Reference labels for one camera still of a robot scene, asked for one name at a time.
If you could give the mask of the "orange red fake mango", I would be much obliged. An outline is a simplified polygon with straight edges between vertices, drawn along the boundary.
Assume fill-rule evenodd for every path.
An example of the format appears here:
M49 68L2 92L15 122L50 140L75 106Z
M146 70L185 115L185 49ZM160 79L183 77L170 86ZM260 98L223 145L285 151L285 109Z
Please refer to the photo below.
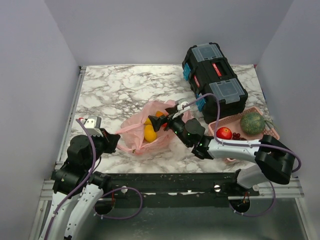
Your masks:
M161 112L161 111L157 111L156 113L155 113L155 116L156 117L161 117L161 116L165 116L166 114L165 113L163 113L163 112Z

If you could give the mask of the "pink plastic bag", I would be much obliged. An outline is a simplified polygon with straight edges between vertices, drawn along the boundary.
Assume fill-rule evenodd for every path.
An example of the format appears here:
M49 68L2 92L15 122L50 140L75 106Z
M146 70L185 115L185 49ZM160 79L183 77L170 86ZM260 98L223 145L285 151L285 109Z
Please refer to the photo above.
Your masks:
M145 122L149 115L154 116L158 111L166 114L166 108L174 106L174 100L147 102L138 113L135 113L120 125L120 129L116 133L121 136L123 142L117 144L117 149L138 156L167 147L176 136L175 133L171 129L165 131L162 127L156 133L156 139L147 142L145 140Z

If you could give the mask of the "yellow fake fruit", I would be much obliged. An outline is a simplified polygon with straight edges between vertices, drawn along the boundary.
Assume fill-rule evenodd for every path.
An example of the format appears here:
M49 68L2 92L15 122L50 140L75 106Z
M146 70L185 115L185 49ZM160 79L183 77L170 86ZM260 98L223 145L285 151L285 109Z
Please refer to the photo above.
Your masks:
M154 131L153 126L150 124L144 126L144 139L148 143L152 143L157 139L157 133Z

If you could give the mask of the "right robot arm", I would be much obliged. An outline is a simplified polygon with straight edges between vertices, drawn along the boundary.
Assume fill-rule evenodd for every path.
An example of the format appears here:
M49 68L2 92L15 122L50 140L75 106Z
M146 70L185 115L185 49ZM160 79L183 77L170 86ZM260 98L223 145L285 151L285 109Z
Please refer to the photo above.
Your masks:
M295 162L294 153L271 135L258 140L227 140L205 135L205 128L192 118L184 122L182 117L190 108L177 104L166 109L168 115L148 118L154 131L163 125L173 133L199 159L231 158L253 163L253 166L237 170L230 183L230 191L241 196L254 185L267 181L287 185L290 182Z

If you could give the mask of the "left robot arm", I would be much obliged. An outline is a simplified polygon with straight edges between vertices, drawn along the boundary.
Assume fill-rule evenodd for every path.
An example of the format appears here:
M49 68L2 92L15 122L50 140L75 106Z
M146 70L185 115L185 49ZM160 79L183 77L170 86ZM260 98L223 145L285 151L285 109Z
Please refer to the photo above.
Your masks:
M70 140L67 159L52 174L52 202L41 240L74 240L98 199L110 194L111 177L94 171L94 167L102 154L115 153L120 135L104 128L100 132L98 136L82 134Z

